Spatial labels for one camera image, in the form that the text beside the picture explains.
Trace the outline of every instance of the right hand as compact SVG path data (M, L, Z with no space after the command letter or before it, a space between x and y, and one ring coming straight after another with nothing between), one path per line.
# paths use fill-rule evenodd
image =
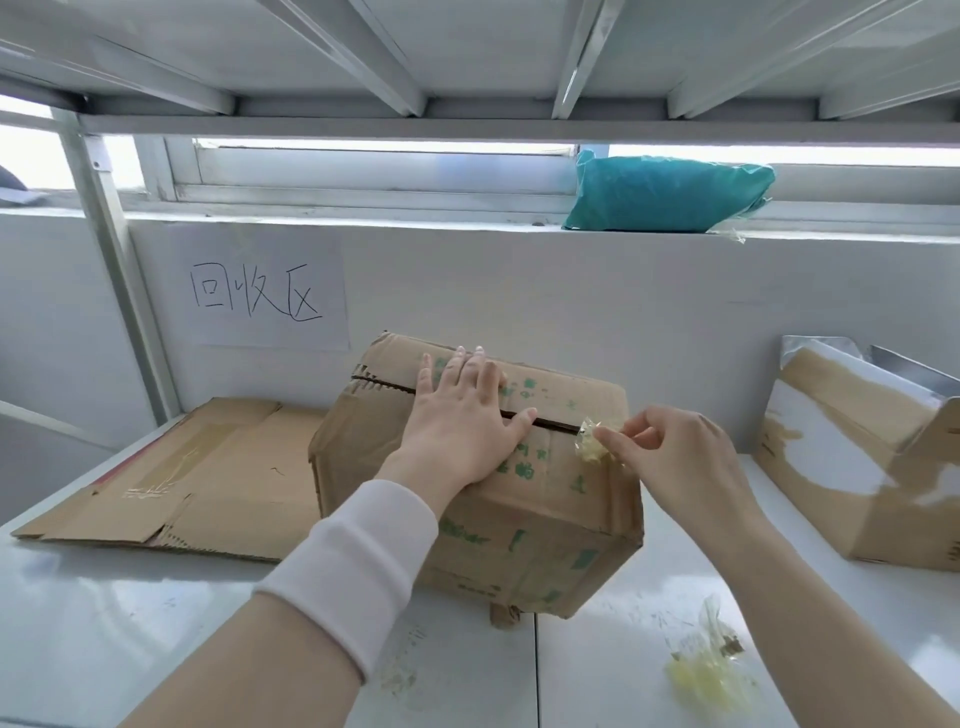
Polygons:
M767 522L733 443L703 415L654 405L620 432L599 426L593 434L708 556Z

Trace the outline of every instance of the crumpled tape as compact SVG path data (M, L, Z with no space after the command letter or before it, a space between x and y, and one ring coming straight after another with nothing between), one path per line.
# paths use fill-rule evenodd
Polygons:
M736 659L742 651L736 633L720 619L716 596L710 596L700 611L700 630L684 638L665 670L678 693L701 709L746 711L754 702L756 681Z

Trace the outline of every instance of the white table surface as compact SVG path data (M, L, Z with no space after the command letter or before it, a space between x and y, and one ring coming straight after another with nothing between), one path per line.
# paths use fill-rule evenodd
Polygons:
M807 563L960 710L960 573L846 561L752 458L741 462L760 506ZM543 728L796 726L723 579L651 498L643 506L645 546L575 617L538 618ZM704 717L678 701L663 671L710 595L757 682L756 706L746 715Z
M0 726L116 725L250 594L269 566L10 532L154 440L144 437L0 528ZM534 623L416 592L348 726L537 726Z

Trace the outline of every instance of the paper sign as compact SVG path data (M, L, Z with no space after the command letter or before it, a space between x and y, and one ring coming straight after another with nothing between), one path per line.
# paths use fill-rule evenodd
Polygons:
M193 341L349 350L344 264L329 229L177 223L167 231L165 288Z

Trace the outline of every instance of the flattened cardboard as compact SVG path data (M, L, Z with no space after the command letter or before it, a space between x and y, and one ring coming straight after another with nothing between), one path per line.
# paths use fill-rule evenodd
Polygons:
M960 399L812 343L780 372L754 458L843 556L960 570Z
M310 445L329 515L399 447L424 352L435 380L453 349L395 334L373 342ZM623 422L626 395L608 382L501 364L500 409L538 409L538 425L575 431L585 417ZM488 478L467 486L440 522L420 583L528 612L572 616L641 546L636 480L611 459L584 463L575 436L535 426Z
M306 448L323 415L211 400L13 535L279 561L320 517Z

